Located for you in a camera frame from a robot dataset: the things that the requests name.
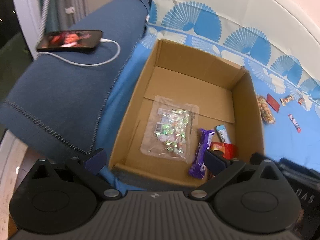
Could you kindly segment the red chocolate snack pack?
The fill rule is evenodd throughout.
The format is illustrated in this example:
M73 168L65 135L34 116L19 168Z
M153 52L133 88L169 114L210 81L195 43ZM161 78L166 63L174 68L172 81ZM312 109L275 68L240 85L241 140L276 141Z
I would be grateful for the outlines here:
M238 157L237 147L233 144L227 144L224 142L211 142L210 148L214 151L222 152L222 156L228 160Z

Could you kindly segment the purple chocolate bar wrapper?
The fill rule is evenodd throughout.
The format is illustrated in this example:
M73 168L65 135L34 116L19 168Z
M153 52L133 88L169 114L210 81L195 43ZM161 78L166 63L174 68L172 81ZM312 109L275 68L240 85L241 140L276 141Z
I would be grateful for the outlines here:
M203 179L206 171L206 166L204 164L204 153L210 148L212 137L215 134L214 129L206 130L200 129L201 136L200 141L195 153L194 161L189 168L189 175L196 179Z

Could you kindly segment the white purple stick packet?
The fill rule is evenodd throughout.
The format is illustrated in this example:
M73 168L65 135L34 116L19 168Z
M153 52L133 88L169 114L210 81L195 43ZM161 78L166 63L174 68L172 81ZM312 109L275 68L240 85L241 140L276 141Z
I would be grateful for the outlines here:
M229 138L227 129L224 125L219 125L216 126L216 132L221 140L221 142L226 143L226 144L231 144L231 140Z

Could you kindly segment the red white stick packet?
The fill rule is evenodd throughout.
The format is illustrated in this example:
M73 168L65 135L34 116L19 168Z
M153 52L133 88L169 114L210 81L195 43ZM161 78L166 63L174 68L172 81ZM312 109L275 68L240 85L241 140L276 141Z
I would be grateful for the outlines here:
M296 121L296 119L294 118L294 116L292 114L289 114L288 117L291 120L291 122L293 123L293 125L296 128L297 132L300 133L301 132L301 127L299 126L299 124Z

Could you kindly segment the clear bag of candies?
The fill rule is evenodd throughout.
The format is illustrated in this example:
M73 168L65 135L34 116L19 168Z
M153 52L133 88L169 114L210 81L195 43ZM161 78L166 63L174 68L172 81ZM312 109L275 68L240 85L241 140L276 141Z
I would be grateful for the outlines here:
M149 156L192 163L193 137L197 136L199 107L156 96L140 151Z

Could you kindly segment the coated peanuts snack bag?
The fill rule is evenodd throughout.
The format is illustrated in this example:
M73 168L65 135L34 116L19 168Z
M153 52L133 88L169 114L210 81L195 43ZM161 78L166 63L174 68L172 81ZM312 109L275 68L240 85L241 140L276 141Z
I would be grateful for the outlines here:
M274 124L276 122L270 108L268 107L268 104L266 102L266 99L263 96L256 95L257 102L260 108L261 118L264 123L266 124Z

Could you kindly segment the dark red packet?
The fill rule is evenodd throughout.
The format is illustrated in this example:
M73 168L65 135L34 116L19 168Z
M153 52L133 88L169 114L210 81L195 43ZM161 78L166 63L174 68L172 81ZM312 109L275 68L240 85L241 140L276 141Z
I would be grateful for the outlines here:
M280 104L270 94L267 94L266 102L272 107L275 112L279 112Z

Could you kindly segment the small red wrapped candy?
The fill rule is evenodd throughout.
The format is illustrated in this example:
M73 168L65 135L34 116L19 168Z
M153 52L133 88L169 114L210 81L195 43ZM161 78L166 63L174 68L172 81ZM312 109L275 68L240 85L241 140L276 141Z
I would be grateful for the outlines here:
M304 99L303 99L303 98L299 98L299 99L298 99L298 103L299 103L300 105L302 105L302 104L304 103Z

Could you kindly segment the yellow wrapped candy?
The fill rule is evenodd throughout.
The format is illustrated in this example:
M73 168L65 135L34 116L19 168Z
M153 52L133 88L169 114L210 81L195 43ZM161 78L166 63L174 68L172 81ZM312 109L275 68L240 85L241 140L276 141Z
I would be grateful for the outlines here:
M280 102L283 106L286 106L289 102L293 101L294 97L292 94L289 94L287 97L285 98L280 98Z

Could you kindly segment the black smartphone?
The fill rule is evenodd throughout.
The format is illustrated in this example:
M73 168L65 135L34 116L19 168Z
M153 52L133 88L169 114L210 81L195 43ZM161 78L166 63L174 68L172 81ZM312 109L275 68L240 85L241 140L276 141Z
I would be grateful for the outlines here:
M103 38L101 30L63 30L45 34L38 43L39 53L54 51L94 51Z

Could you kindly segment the blue white patterned sofa cover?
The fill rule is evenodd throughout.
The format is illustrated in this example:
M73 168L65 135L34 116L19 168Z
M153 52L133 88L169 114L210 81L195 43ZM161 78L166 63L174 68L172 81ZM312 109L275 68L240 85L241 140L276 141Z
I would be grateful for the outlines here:
M107 154L99 172L124 193L171 191L183 186L139 177L116 176L109 161L142 70L156 42L168 40L231 61L249 71L256 95L270 94L280 104L276 122L263 122L265 155L319 170L319 26L295 3L284 0L152 0L147 30L136 44L106 102L96 146ZM283 106L280 98L292 94ZM298 133L288 115L292 114Z

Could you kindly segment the grey curtain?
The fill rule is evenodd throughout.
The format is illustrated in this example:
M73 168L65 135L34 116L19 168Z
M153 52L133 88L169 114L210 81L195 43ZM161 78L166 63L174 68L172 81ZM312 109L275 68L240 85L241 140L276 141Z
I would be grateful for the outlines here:
M87 0L49 0L44 31L66 30L88 14Z

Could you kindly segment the white door frame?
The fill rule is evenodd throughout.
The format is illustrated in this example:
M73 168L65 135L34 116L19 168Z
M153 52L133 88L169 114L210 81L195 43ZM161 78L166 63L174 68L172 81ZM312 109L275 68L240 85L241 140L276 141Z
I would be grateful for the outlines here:
M13 0L13 2L25 42L35 59L41 19L39 0Z

